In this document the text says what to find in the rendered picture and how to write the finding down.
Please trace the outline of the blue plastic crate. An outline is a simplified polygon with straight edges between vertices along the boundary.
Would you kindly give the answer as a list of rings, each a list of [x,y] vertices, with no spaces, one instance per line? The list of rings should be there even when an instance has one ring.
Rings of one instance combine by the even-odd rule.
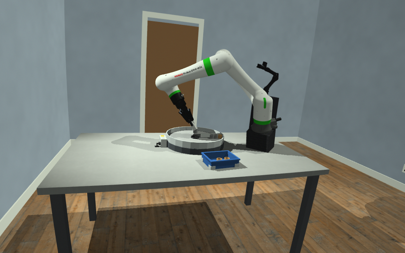
[[[217,161],[218,157],[222,158],[222,160]],[[224,160],[224,157],[229,157],[230,159]],[[210,170],[239,167],[239,160],[239,157],[228,150],[201,152],[201,161],[204,162]]]

